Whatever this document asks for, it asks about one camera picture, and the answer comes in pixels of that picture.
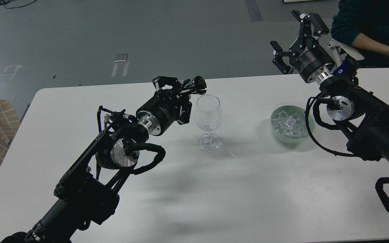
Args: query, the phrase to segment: dark teal sweater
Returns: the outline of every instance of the dark teal sweater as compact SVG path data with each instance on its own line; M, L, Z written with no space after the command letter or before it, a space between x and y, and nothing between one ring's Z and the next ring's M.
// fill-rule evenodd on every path
M341 0L339 12L333 18L331 35L346 45L352 45L358 34L389 46L389 0ZM389 58L360 50L363 65L389 67Z

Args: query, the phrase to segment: gray floor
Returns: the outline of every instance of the gray floor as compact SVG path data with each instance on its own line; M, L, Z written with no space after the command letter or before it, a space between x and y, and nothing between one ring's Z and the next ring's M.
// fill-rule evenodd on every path
M299 24L290 11L319 13L331 26L337 4L38 0L20 9L0 6L0 99L13 103L22 115L43 88L150 82L159 75L185 79L280 74L271 63L269 41L288 47L298 36ZM323 37L321 43L330 38ZM128 53L125 77L124 64L111 77L117 53ZM15 75L14 67L2 74L7 66L19 65Z

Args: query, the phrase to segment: wine glass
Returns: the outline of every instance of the wine glass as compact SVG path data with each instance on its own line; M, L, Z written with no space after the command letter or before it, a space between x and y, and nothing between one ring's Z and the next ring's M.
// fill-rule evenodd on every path
M197 111L195 114L196 124L204 131L213 131L220 125L221 110L220 100L214 95L202 95L196 102ZM198 140L202 150L213 151L219 147L219 139L215 134L206 133Z

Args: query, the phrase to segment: tabletop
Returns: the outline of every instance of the tabletop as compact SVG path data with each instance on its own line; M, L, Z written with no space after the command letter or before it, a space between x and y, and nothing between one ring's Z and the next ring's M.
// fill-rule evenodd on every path
M389 69L359 70L358 77L389 104ZM165 159L130 176L116 213L75 232L74 243L389 238L389 214L374 188L389 177L386 160L335 157L311 140L285 144L271 132L271 113L283 105L304 108L319 92L316 83L297 74L206 81L207 93L221 100L222 122L214 131L221 148L200 150L197 139L205 132L195 122L150 136L149 143L166 149ZM136 83L37 92L0 168L0 241L29 231L55 203L56 183L98 134L98 106L134 114L154 91L151 83ZM192 112L197 98L191 96ZM314 134L324 146L346 151L341 132L318 126ZM142 151L139 164L152 158ZM95 161L90 166L95 171ZM101 180L113 173L103 171Z

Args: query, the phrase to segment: robotic arm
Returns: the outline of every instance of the robotic arm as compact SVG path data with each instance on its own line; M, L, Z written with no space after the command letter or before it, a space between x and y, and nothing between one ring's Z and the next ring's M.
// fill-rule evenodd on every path
M290 74L296 69L306 83L319 84L320 94L307 101L306 124L310 137L318 146L334 155L375 161L385 158L389 161L389 105L358 86L358 62L352 57L347 56L343 64L332 71L335 62L315 38L329 33L318 14L300 14L295 10L292 14L300 22L300 33L289 51L283 51L276 41L270 44L275 50L273 63L283 74ZM290 65L284 63L283 57L289 57ZM333 125L322 121L319 114L321 104L326 104ZM315 139L308 125L312 107L317 124L329 130L340 130L347 137L346 146L350 154L325 148ZM363 115L364 119L358 127L350 122ZM375 189L389 212L389 198L383 191L384 184L389 184L389 178L380 178Z
M76 230L88 229L91 221L102 224L119 202L118 191L128 176L140 174L155 167L165 157L165 150L145 143L149 135L160 136L177 121L180 125L190 119L190 94L205 94L207 86L201 76L182 82L173 77L153 79L154 96L143 104L136 116L125 110L113 112L99 107L97 121L99 135L91 142L56 185L58 201L34 227L5 238L2 243L70 243ZM105 115L102 130L101 112ZM153 162L135 169L139 151L156 152ZM90 173L89 161L96 156L96 177ZM113 178L103 184L99 181L101 168L116 169Z

